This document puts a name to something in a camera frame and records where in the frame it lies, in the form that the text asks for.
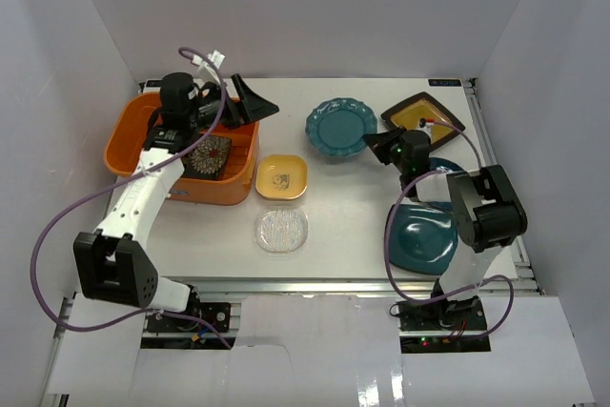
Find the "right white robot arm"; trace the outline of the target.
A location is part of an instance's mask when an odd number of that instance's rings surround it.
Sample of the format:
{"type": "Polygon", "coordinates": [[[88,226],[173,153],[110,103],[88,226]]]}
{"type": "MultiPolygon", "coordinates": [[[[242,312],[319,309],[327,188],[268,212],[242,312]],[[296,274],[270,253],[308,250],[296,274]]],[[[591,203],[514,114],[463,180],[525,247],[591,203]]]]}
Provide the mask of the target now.
{"type": "Polygon", "coordinates": [[[504,275],[486,273],[499,253],[525,233],[526,212],[500,165],[479,165],[454,173],[431,167],[431,137],[425,129],[396,128],[366,133],[366,146],[400,174],[400,199],[420,204],[447,203],[461,248],[436,280],[430,297],[415,299],[399,291],[394,315],[417,324],[450,330],[478,312],[479,290],[504,275]]]}

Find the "amber black-rimmed square plate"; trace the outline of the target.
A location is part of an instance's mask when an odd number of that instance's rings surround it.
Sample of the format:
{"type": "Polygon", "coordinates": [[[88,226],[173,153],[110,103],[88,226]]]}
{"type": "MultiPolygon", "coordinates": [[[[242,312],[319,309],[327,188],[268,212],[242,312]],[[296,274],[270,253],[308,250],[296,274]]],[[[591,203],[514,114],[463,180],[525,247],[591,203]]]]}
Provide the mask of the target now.
{"type": "Polygon", "coordinates": [[[435,151],[458,137],[454,130],[457,128],[463,132],[463,123],[442,103],[436,100],[428,92],[419,92],[381,114],[381,120],[385,126],[392,130],[404,127],[407,130],[420,128],[420,120],[434,120],[442,125],[431,126],[431,150],[435,151]]]}

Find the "black floral square plate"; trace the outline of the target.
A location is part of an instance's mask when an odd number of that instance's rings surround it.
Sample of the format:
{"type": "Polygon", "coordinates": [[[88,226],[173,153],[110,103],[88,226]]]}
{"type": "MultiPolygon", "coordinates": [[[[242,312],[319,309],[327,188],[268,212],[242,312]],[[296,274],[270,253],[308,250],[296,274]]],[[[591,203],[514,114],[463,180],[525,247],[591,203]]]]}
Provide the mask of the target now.
{"type": "Polygon", "coordinates": [[[217,181],[222,175],[232,148],[232,139],[211,135],[187,156],[184,178],[217,181]]]}

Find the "teal scalloped round plate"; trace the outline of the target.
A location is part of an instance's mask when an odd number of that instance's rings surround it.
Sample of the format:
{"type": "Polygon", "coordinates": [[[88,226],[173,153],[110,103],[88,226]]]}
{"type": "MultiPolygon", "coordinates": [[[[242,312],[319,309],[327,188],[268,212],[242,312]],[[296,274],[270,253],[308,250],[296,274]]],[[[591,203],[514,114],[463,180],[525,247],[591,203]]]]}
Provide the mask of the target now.
{"type": "Polygon", "coordinates": [[[338,97],[322,102],[306,118],[305,133],[311,145],[329,157],[362,153],[365,134],[377,133],[374,111],[364,102],[338,97]]]}

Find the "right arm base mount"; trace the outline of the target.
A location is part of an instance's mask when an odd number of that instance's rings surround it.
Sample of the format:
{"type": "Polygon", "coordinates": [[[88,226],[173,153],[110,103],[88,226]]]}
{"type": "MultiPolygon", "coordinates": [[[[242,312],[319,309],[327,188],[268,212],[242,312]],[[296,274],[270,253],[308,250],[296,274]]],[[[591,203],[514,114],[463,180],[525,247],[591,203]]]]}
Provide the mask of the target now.
{"type": "Polygon", "coordinates": [[[399,301],[389,308],[398,320],[400,350],[404,355],[467,354],[491,351],[487,319],[479,302],[468,310],[442,314],[437,304],[416,307],[399,301]]]}

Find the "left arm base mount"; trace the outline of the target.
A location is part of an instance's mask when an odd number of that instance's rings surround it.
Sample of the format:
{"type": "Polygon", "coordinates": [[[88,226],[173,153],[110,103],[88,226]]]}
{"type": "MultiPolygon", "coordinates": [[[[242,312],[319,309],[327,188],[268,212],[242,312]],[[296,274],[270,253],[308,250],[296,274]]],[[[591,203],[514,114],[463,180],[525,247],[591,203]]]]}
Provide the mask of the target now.
{"type": "Polygon", "coordinates": [[[141,339],[143,349],[156,350],[231,350],[232,304],[206,300],[194,286],[184,312],[156,313],[145,321],[141,339]]]}

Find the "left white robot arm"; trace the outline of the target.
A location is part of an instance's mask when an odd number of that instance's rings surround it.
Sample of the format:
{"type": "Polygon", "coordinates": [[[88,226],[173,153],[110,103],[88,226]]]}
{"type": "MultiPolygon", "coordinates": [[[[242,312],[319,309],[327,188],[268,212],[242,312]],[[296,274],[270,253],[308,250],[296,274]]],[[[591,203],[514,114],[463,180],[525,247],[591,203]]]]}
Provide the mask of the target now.
{"type": "Polygon", "coordinates": [[[232,77],[237,99],[223,83],[197,86],[185,72],[160,81],[160,105],[151,115],[138,165],[114,208],[93,233],[73,243],[82,293],[89,299],[160,309],[182,330],[195,327],[201,306],[192,287],[158,274],[145,253],[150,230],[173,185],[185,171],[182,158],[217,126],[234,130],[278,113],[276,104],[232,77]]]}

